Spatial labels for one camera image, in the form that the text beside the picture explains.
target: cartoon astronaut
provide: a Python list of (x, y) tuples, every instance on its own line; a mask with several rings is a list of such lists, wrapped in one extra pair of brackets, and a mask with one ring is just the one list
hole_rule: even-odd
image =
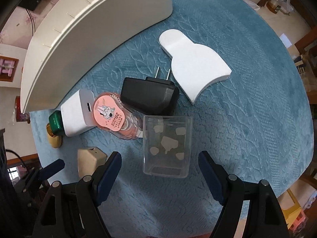
[(114, 114), (113, 114), (114, 110), (115, 110), (115, 108), (110, 108), (107, 106), (98, 106), (98, 109), (97, 109), (97, 111), (101, 115), (103, 115), (103, 117), (107, 120), (110, 120), (114, 116)]

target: transparent plastic box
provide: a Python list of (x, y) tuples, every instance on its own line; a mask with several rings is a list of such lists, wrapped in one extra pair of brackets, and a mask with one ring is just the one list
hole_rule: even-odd
[(143, 172), (185, 178), (191, 159), (192, 125), (190, 116), (144, 116)]

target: blue gripper pad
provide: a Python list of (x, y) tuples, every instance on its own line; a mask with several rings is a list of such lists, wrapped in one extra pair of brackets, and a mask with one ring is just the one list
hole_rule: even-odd
[[(216, 163), (212, 160), (207, 151), (202, 151), (199, 153), (198, 165), (208, 185), (212, 197), (221, 205), (223, 205), (225, 202), (224, 194), (226, 193), (226, 190), (224, 190), (226, 189), (226, 185), (223, 182), (226, 182), (226, 171), (222, 168), (222, 166), (216, 165)], [(219, 173), (218, 175), (216, 174), (216, 172), (218, 172), (219, 170), (221, 171), (220, 174), (222, 176), (219, 176)]]
[(93, 174), (95, 204), (100, 206), (106, 201), (121, 169), (122, 158), (119, 152), (112, 152), (103, 166), (99, 166)]
[(53, 175), (63, 170), (64, 167), (65, 167), (64, 161), (61, 159), (57, 159), (53, 163), (49, 164), (48, 166), (40, 170), (39, 180), (44, 181), (44, 180), (47, 180), (48, 178), (51, 178)]

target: pink label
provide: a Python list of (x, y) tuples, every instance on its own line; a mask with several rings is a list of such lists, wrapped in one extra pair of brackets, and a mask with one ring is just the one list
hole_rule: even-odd
[(101, 96), (94, 104), (96, 122), (113, 131), (119, 131), (124, 123), (125, 115), (110, 96)]

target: tiled floor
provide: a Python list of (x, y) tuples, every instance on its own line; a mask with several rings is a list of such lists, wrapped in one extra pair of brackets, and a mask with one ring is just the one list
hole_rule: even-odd
[(299, 52), (294, 44), (310, 31), (310, 27), (300, 14), (297, 11), (291, 12), (290, 15), (285, 15), (281, 11), (274, 14), (266, 6), (261, 7), (257, 12), (279, 37), (282, 34), (287, 36), (292, 44), (287, 50), (292, 58), (297, 57)]

